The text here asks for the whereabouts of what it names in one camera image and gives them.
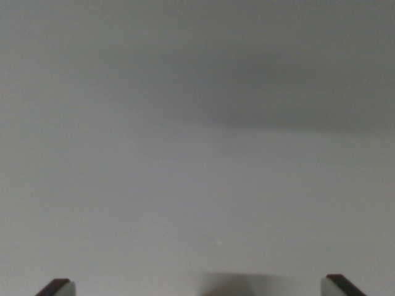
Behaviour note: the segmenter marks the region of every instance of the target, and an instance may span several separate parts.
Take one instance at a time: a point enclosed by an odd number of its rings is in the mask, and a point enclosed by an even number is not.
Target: dark edge
[[[336,284],[347,296],[366,296],[342,274],[328,274],[326,278]]]
[[[53,296],[61,287],[70,282],[69,279],[53,279],[48,285],[46,285],[36,296]]]

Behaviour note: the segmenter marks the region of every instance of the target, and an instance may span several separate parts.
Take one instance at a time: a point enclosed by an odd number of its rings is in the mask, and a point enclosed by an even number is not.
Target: white surface
[[[66,285],[61,287],[54,296],[75,296],[75,283],[68,282]]]
[[[196,295],[197,274],[226,271],[300,276],[317,283],[311,295],[343,273],[367,295],[393,295],[394,6],[254,3],[1,2],[0,294],[67,277],[79,296]],[[184,100],[227,96],[227,84],[146,62],[239,47],[295,53],[350,81],[361,72],[346,105],[350,88],[308,94],[344,118],[360,119],[357,106],[368,124],[201,124],[208,114]],[[271,110],[308,106],[309,87]],[[179,110],[197,116],[169,120]]]
[[[347,296],[347,295],[330,279],[322,279],[321,296]]]

